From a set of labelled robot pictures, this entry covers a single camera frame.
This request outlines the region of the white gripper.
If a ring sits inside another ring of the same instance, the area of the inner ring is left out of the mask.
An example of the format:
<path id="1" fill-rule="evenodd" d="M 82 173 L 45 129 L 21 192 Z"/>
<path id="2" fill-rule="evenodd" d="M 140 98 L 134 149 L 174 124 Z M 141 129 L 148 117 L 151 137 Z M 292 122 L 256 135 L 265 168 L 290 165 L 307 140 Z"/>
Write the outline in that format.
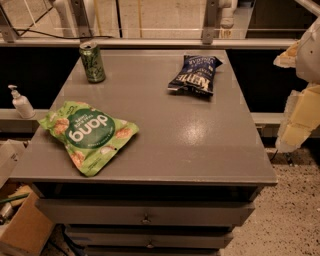
<path id="1" fill-rule="evenodd" d="M 273 64 L 281 68 L 295 68 L 296 75 L 309 82 L 301 92 L 292 90 L 284 110 L 276 140 L 281 153 L 300 148 L 320 125 L 320 17 Z"/>

